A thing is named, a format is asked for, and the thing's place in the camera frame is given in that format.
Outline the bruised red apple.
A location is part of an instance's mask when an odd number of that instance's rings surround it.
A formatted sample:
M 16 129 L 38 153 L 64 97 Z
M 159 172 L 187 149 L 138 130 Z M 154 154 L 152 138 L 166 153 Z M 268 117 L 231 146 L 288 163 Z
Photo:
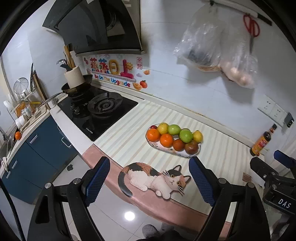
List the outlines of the bruised red apple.
M 185 144 L 185 152 L 189 155 L 196 154 L 199 151 L 198 143 L 195 140 Z

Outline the dark orange mandarin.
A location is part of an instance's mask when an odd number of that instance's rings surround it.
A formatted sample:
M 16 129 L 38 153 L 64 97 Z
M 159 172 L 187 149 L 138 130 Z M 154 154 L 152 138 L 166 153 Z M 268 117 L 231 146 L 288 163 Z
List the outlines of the dark orange mandarin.
M 177 152 L 183 151 L 185 148 L 185 143 L 181 139 L 176 139 L 173 142 L 173 149 Z

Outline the large yellow lemon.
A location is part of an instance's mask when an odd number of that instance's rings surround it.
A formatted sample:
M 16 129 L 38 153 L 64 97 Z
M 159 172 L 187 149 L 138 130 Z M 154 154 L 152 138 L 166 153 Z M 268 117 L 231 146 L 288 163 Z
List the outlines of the large yellow lemon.
M 193 140 L 195 140 L 197 143 L 203 142 L 203 135 L 199 130 L 193 132 Z

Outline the large green lime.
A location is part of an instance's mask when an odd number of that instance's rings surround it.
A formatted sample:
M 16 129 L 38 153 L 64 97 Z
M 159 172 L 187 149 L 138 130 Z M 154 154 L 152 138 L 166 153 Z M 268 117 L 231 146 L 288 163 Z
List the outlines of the large green lime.
M 179 138 L 184 142 L 184 143 L 189 143 L 193 139 L 193 133 L 187 129 L 184 128 L 180 131 L 179 133 Z

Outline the small green lime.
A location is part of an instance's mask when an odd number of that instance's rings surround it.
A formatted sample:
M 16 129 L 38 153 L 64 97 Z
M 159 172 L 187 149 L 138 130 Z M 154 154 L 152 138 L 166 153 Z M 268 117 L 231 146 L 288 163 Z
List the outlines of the small green lime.
M 168 133 L 172 136 L 178 135 L 181 131 L 181 128 L 178 125 L 169 125 L 168 126 Z

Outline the floral ceramic fruit plate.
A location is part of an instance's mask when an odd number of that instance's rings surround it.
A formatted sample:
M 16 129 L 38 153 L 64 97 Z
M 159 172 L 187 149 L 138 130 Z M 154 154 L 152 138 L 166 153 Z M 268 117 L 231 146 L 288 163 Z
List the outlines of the floral ceramic fruit plate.
M 191 158 L 191 157 L 196 156 L 197 154 L 199 154 L 199 152 L 200 152 L 200 150 L 201 150 L 201 143 L 198 143 L 199 151 L 198 151 L 196 154 L 189 155 L 189 154 L 187 154 L 187 153 L 185 152 L 185 149 L 184 149 L 183 151 L 181 151 L 181 152 L 177 152 L 177 151 L 175 151 L 175 150 L 173 149 L 173 146 L 171 146 L 170 148 L 165 148 L 165 147 L 163 147 L 163 146 L 160 144 L 160 141 L 157 141 L 157 142 L 151 142 L 151 141 L 149 141 L 149 140 L 147 139 L 147 137 L 146 137 L 146 134 L 145 134 L 145 138 L 146 138 L 148 144 L 149 144 L 151 147 L 153 147 L 153 148 L 155 148 L 155 149 L 157 149 L 157 150 L 163 151 L 163 152 L 165 152 L 165 153 L 169 153 L 169 154 L 175 155 L 175 156 L 179 156 L 179 157 L 183 157 L 183 158 Z M 179 139 L 179 134 L 173 136 L 173 138 L 174 138 L 174 140 Z

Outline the orange-label sauce bottle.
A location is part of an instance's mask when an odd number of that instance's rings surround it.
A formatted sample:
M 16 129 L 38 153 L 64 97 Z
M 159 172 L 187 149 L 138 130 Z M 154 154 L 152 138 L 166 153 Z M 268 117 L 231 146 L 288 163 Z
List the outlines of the orange-label sauce bottle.
M 260 136 L 260 138 L 250 148 L 251 156 L 259 156 L 260 151 L 270 142 L 271 136 L 277 128 L 277 125 L 274 123 L 268 131 L 265 131 Z

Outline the blue kitchen cabinet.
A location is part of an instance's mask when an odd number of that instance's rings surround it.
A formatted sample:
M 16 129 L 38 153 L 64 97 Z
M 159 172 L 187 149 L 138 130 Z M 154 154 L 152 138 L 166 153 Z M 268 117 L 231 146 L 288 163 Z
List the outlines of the blue kitchen cabinet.
M 77 154 L 49 116 L 21 145 L 1 180 L 10 195 L 33 204 L 44 185 L 54 181 Z

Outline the striped cat placemat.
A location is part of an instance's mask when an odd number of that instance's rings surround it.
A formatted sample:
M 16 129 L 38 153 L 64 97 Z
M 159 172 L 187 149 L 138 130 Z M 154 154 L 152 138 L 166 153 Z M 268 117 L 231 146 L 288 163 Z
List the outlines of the striped cat placemat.
M 204 140 L 198 158 L 217 177 L 237 185 L 255 180 L 250 169 L 248 146 L 193 118 L 147 100 L 139 102 L 104 132 L 83 153 L 82 158 L 88 166 L 94 167 L 102 156 L 108 157 L 111 166 L 106 185 L 115 195 L 159 221 L 189 232 L 199 232 L 211 207 L 203 201 L 194 181 L 186 185 L 184 195 L 173 193 L 170 200 L 157 197 L 151 190 L 140 191 L 134 186 L 130 186 L 133 196 L 127 197 L 118 186 L 119 172 L 134 162 L 144 162 L 159 172 L 181 165 L 182 173 L 189 174 L 187 158 L 157 150 L 146 141 L 148 128 L 162 122 L 200 130 Z

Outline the black gas stove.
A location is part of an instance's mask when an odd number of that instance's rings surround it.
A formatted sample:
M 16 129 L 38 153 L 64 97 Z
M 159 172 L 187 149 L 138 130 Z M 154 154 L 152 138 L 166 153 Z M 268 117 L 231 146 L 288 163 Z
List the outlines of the black gas stove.
M 132 110 L 138 102 L 95 86 L 68 96 L 58 106 L 91 141 Z

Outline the orange mandarin far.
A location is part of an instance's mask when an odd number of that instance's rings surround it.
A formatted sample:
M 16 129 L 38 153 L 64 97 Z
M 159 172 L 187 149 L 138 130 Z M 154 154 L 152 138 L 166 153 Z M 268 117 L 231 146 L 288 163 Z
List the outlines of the orange mandarin far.
M 159 133 L 159 131 L 157 129 L 150 128 L 147 131 L 146 137 L 151 142 L 157 142 L 157 141 L 159 141 L 161 134 Z

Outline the black frying pan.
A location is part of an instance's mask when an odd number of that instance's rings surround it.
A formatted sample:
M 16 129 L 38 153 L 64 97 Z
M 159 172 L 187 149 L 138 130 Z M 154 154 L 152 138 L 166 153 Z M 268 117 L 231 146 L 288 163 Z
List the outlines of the black frying pan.
M 83 75 L 84 82 L 82 84 L 77 85 L 76 87 L 70 88 L 68 83 L 65 83 L 62 88 L 61 92 L 51 96 L 50 98 L 46 99 L 43 103 L 41 103 L 40 106 L 43 106 L 47 104 L 49 101 L 51 101 L 53 98 L 59 96 L 60 94 L 64 93 L 69 95 L 70 97 L 77 97 L 81 94 L 84 94 L 89 88 L 90 84 L 92 82 L 92 74 Z

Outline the cream utensil holder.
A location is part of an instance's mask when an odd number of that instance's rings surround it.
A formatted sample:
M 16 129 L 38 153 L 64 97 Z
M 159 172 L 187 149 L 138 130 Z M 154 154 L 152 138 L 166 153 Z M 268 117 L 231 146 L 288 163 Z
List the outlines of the cream utensil holder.
M 79 66 L 74 67 L 71 71 L 64 73 L 70 88 L 75 88 L 85 82 Z

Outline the clear plastic bag hanging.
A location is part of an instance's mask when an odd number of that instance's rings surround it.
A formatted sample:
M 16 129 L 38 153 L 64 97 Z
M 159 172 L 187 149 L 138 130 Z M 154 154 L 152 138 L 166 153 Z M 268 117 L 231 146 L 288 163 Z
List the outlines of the clear plastic bag hanging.
M 253 51 L 250 54 L 243 16 L 235 25 L 227 25 L 211 1 L 193 15 L 174 55 L 201 71 L 221 72 L 241 87 L 254 88 L 258 61 Z

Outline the red-handled scissors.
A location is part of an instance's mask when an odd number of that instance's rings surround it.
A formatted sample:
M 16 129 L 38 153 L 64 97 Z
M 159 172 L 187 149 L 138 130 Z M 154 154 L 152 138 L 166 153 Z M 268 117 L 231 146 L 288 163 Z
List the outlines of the red-handled scissors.
M 254 20 L 248 14 L 244 14 L 243 22 L 244 22 L 245 28 L 247 29 L 247 31 L 250 35 L 249 51 L 251 54 L 253 51 L 254 39 L 257 38 L 260 34 L 260 27 L 259 27 L 258 23 L 256 22 L 256 20 Z

